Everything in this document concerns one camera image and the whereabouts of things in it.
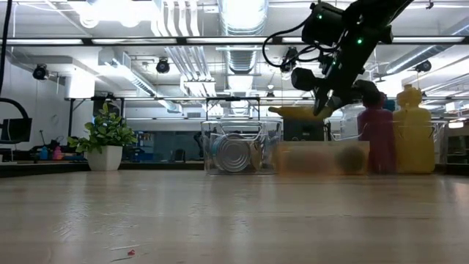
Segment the clear plastic bin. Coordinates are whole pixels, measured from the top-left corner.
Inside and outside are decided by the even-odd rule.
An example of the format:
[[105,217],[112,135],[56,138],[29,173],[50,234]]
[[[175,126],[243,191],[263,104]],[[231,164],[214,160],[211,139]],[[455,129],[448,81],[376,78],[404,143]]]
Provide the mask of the clear plastic bin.
[[[204,169],[209,175],[239,175],[239,174],[273,174],[273,152],[281,142],[282,122],[278,120],[209,120],[202,123],[201,141],[204,151]],[[251,145],[254,142],[262,144],[262,168],[256,171],[251,162],[246,169],[238,173],[219,170],[213,160],[211,147],[215,139],[229,133],[238,133],[246,138]]]
[[[446,138],[446,127],[447,127],[447,122],[443,120],[432,120],[432,124],[434,126],[434,133],[433,133],[433,139],[435,143],[435,169],[437,169],[437,166],[444,164],[445,163],[445,157],[446,157],[446,149],[445,149],[445,144],[443,143],[444,139]],[[359,140],[353,140],[353,139],[340,139],[340,134],[335,136],[332,136],[332,140],[334,141],[358,141],[362,142]]]

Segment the silver ceiling air duct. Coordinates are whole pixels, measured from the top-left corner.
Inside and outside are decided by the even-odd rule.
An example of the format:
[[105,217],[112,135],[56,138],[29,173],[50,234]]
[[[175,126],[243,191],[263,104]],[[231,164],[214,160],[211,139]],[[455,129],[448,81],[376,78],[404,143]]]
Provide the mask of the silver ceiling air duct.
[[[222,35],[261,36],[267,22],[268,0],[217,0]],[[227,51],[229,69],[249,74],[256,64],[256,51]]]

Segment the green plant in white pot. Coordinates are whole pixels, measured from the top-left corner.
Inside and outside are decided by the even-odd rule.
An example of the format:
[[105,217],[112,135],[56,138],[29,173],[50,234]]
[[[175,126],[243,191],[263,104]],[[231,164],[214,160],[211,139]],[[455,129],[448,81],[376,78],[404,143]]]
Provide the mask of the green plant in white pot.
[[137,137],[121,116],[110,112],[107,103],[99,112],[93,122],[84,125],[87,136],[69,137],[67,141],[77,153],[84,154],[92,171],[116,171],[124,147],[136,143]]

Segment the dark round fruit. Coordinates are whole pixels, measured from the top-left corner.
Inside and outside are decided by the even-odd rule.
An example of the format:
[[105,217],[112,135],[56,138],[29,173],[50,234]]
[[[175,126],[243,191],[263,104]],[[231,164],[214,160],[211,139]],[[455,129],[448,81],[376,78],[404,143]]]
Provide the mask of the dark round fruit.
[[361,148],[348,146],[335,156],[336,164],[345,174],[358,174],[365,166],[366,156]]

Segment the yellow toy banana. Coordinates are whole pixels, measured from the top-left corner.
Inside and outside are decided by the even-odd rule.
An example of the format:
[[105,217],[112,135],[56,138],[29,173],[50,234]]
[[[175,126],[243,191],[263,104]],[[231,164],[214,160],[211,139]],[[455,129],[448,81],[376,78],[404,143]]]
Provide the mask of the yellow toy banana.
[[276,113],[284,119],[296,120],[324,120],[329,118],[334,112],[333,109],[325,107],[319,114],[315,114],[312,106],[271,106],[268,108],[268,111]]

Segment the purple round object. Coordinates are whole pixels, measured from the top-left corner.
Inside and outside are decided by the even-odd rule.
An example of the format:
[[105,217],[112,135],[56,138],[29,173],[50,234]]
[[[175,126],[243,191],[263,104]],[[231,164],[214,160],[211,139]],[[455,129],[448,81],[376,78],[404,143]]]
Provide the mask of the purple round object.
[[384,102],[382,92],[364,95],[365,109],[357,117],[358,138],[369,143],[368,170],[377,175],[396,171],[393,113],[384,109]]

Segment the black background monitor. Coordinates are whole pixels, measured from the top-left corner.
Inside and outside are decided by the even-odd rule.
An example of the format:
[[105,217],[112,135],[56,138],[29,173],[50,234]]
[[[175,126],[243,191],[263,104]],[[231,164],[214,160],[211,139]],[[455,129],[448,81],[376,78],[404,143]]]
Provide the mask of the black background monitor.
[[0,144],[18,144],[30,140],[32,118],[4,119],[0,123]]
[[316,120],[283,120],[284,141],[322,142],[324,122]]

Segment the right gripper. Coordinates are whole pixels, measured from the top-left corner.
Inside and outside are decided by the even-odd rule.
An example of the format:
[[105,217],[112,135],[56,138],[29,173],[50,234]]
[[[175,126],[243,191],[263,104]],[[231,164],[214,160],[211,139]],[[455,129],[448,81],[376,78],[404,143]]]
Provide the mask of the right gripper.
[[291,75],[294,88],[313,93],[314,115],[327,116],[326,103],[331,90],[335,109],[356,103],[365,106],[380,103],[381,93],[372,81],[355,80],[362,74],[364,64],[380,41],[382,28],[362,27],[345,30],[339,27],[327,29],[325,33],[325,44],[338,46],[325,78],[318,78],[311,70],[301,67],[296,67]]

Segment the black background pipe frame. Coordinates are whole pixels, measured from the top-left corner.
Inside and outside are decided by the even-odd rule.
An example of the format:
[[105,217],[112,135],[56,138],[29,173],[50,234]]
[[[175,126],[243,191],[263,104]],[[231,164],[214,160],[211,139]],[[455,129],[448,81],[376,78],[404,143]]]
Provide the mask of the black background pipe frame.
[[261,115],[260,115],[260,100],[261,98],[260,97],[239,97],[239,96],[228,96],[228,97],[207,97],[205,98],[205,106],[207,107],[207,110],[206,110],[206,117],[205,117],[205,120],[208,121],[208,120],[214,120],[214,119],[220,119],[221,117],[213,117],[211,118],[209,116],[209,109],[208,109],[208,106],[209,106],[209,102],[210,101],[216,101],[217,103],[219,103],[220,100],[223,100],[223,101],[226,101],[226,102],[237,102],[237,101],[246,101],[246,102],[250,102],[250,101],[256,101],[257,102],[257,120],[261,120]]

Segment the yellow water bottle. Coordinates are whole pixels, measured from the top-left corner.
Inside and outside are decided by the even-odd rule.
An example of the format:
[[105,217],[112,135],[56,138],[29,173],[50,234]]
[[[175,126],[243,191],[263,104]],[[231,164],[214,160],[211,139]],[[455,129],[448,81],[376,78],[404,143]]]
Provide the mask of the yellow water bottle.
[[393,113],[396,170],[401,174],[430,174],[435,169],[434,126],[431,112],[420,107],[422,92],[404,85]]

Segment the teal yellowfin tuna can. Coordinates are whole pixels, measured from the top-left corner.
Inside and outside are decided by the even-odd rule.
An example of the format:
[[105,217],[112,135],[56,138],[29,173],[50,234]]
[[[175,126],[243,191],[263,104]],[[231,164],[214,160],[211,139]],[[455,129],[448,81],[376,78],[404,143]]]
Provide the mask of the teal yellowfin tuna can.
[[238,133],[217,137],[211,147],[211,153],[215,166],[223,172],[242,172],[251,162],[250,144]]

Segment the black overhead frame bar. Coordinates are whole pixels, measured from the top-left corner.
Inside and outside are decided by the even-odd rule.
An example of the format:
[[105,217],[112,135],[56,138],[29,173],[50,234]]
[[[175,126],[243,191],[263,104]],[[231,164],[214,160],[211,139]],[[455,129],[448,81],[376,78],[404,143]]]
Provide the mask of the black overhead frame bar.
[[[9,46],[262,45],[264,37],[11,38]],[[397,36],[394,45],[469,45],[469,36]]]

